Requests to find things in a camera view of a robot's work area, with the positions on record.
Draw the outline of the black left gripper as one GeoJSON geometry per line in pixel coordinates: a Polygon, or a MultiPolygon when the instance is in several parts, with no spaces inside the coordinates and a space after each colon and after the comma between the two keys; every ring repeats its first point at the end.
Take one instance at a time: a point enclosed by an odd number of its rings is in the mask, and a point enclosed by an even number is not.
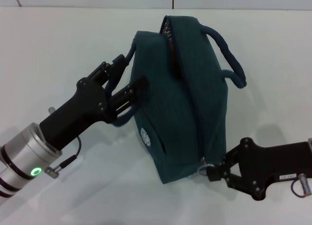
{"type": "Polygon", "coordinates": [[[115,89],[128,66],[123,54],[111,64],[105,61],[87,78],[77,82],[73,97],[56,109],[40,124],[45,140],[57,150],[62,150],[92,124],[102,121],[129,120],[140,107],[149,82],[141,76],[115,93],[108,101],[104,88],[115,89]]]}

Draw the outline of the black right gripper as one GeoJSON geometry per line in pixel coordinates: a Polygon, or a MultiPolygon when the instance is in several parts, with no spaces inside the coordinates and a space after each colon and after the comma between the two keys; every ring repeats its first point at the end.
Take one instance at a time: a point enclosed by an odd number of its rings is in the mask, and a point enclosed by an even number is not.
{"type": "Polygon", "coordinates": [[[224,179],[229,188],[249,194],[256,201],[265,199],[270,185],[285,181],[299,181],[303,194],[297,196],[308,197],[312,194],[308,183],[312,177],[312,140],[260,147],[251,138],[244,138],[223,156],[220,165],[207,167],[207,176],[210,182],[224,179]],[[236,164],[241,176],[231,173],[236,164]]]}

